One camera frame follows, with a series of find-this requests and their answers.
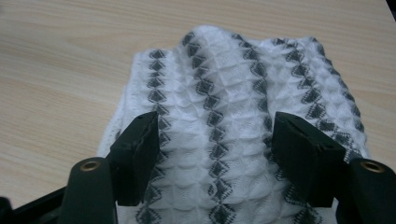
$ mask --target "wood grain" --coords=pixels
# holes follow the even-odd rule
[[[386,1],[0,0],[0,195],[14,207],[94,156],[133,55],[213,24],[316,37],[355,96],[374,159],[396,169],[396,26]]]

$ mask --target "textured white fabric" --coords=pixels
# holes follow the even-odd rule
[[[174,49],[137,53],[98,155],[140,114],[160,114],[161,155],[146,201],[120,223],[335,223],[272,161],[276,111],[295,114],[368,157],[359,109],[313,37],[250,40],[200,26]]]

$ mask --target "round joint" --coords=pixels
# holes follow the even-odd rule
[[[96,170],[100,166],[99,161],[86,161],[84,164],[82,164],[79,169],[84,172],[89,172],[92,170]]]
[[[369,170],[374,173],[384,173],[385,169],[382,167],[380,164],[377,164],[372,161],[363,161],[361,162],[361,166],[364,167],[364,169]]]

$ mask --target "towel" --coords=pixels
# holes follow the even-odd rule
[[[346,162],[369,157],[354,98],[311,36],[254,40],[203,25],[173,49],[137,53],[98,155],[149,111],[161,152],[145,202],[118,207],[120,223],[336,223],[334,209],[299,201],[276,165],[276,111],[325,132]]]

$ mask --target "patterned fabric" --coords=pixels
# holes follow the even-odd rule
[[[368,157],[354,98],[313,37],[258,41],[200,26],[174,49],[136,54],[98,154],[152,110],[161,153],[145,202],[119,207],[120,223],[335,223],[274,162],[276,111],[321,129],[347,148],[346,161]]]

